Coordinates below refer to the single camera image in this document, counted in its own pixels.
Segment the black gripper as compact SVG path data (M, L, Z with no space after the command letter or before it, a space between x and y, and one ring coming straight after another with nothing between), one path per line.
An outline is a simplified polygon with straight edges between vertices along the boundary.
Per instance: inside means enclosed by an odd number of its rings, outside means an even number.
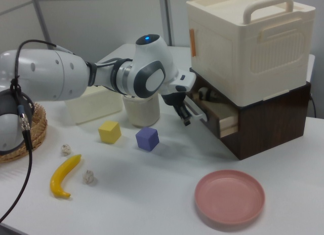
M179 115L179 117L182 119L184 125L188 126L191 123L190 119L192 115L184 104L185 97L185 92L177 92L168 95L162 95L165 104L172 106Z

